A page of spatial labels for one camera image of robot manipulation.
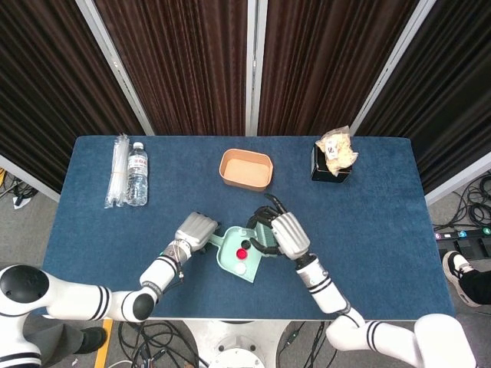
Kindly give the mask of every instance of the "green dustpan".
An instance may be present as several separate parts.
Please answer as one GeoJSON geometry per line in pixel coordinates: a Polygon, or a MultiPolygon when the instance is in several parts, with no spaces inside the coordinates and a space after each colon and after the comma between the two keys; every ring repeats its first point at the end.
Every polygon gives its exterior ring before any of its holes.
{"type": "Polygon", "coordinates": [[[209,243],[218,248],[216,261],[221,268],[244,280],[254,282],[261,258],[271,255],[264,255],[254,248],[249,241],[250,238],[255,238],[266,247],[276,246],[271,229],[259,223],[255,228],[233,226],[227,229],[223,237],[212,235],[209,243]]]}

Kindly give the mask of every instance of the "water bottle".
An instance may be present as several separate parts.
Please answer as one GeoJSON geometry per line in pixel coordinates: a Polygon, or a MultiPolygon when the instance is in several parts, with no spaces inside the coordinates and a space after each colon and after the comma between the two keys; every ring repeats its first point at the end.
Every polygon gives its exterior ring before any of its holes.
{"type": "Polygon", "coordinates": [[[133,143],[128,157],[127,202],[129,205],[145,205],[148,188],[148,157],[143,143],[133,143]]]}

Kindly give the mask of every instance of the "snack package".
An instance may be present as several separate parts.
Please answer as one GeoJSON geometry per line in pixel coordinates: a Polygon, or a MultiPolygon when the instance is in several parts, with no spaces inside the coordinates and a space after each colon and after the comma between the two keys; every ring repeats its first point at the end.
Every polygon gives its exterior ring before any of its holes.
{"type": "Polygon", "coordinates": [[[358,153],[351,149],[349,126],[327,132],[315,144],[325,154],[325,162],[334,176],[338,176],[340,169],[353,165],[358,157],[358,153]]]}

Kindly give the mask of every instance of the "pants leg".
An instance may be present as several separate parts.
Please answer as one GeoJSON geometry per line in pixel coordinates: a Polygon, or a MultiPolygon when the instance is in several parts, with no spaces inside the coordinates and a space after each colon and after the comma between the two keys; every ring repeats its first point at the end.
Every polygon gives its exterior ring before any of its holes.
{"type": "Polygon", "coordinates": [[[80,349],[84,334],[67,324],[57,324],[25,336],[41,351],[41,365],[53,366],[80,349]]]}
{"type": "Polygon", "coordinates": [[[478,304],[491,304],[491,271],[466,272],[459,284],[472,301],[478,304]]]}

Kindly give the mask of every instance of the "bottle label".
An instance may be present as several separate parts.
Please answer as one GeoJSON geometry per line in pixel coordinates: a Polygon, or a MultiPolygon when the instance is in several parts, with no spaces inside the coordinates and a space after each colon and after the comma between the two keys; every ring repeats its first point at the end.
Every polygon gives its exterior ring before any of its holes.
{"type": "Polygon", "coordinates": [[[128,158],[128,172],[130,170],[135,174],[148,176],[147,159],[141,156],[130,156],[128,158]]]}

